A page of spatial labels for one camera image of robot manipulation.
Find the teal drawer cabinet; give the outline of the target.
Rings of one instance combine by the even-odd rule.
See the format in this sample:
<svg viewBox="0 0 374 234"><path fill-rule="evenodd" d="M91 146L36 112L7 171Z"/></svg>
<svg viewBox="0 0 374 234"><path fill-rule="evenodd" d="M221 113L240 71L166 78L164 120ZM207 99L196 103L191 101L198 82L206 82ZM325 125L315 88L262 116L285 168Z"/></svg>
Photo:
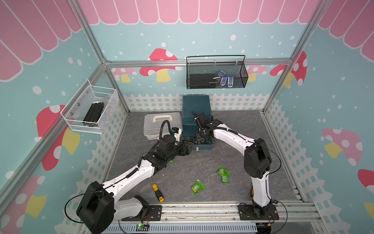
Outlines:
<svg viewBox="0 0 374 234"><path fill-rule="evenodd" d="M213 120L209 95L184 95L182 100L183 137L194 143L193 150L213 149L213 140L203 139L200 135L197 117L203 114L204 120Z"/></svg>

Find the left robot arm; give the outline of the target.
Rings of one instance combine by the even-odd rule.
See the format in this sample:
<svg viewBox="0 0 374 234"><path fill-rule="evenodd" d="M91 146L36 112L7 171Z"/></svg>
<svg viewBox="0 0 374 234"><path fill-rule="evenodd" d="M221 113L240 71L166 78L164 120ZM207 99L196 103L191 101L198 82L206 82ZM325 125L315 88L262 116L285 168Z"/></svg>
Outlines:
<svg viewBox="0 0 374 234"><path fill-rule="evenodd" d="M141 196L120 199L137 184L166 168L175 157L189 155L192 147L192 142L163 136L133 168L104 183L91 183L82 194L76 215L93 234L102 233L115 220L127 217L143 220L149 214L148 202Z"/></svg>

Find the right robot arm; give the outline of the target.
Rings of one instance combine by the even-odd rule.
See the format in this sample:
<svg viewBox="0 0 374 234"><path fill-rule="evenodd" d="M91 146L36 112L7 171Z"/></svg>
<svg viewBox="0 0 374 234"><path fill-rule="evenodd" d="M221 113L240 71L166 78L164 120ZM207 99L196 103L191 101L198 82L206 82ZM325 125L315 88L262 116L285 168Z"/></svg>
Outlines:
<svg viewBox="0 0 374 234"><path fill-rule="evenodd" d="M244 170L251 176L252 181L252 207L256 217L264 217L272 206L269 194L268 175L270 174L272 158L266 142L242 135L229 128L220 120L210 121L205 114L197 115L192 112L194 122L198 126L198 133L205 138L221 140L243 155Z"/></svg>

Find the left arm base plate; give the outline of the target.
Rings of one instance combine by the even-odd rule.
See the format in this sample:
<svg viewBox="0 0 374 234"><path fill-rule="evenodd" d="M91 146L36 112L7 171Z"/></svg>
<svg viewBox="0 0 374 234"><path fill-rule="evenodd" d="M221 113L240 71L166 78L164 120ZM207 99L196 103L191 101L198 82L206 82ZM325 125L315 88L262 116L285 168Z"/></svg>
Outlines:
<svg viewBox="0 0 374 234"><path fill-rule="evenodd" d="M160 221L161 220L161 205L147 205L143 207L140 213L136 216L129 216L121 219L122 221Z"/></svg>

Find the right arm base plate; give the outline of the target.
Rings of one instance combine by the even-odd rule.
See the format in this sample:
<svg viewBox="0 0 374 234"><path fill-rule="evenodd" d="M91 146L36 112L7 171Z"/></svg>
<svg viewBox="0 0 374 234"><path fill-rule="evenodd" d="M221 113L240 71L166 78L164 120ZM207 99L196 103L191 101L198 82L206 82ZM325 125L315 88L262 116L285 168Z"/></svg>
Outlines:
<svg viewBox="0 0 374 234"><path fill-rule="evenodd" d="M237 208L241 221L265 220L272 222L280 219L276 206L271 203L263 208L256 204L240 203Z"/></svg>

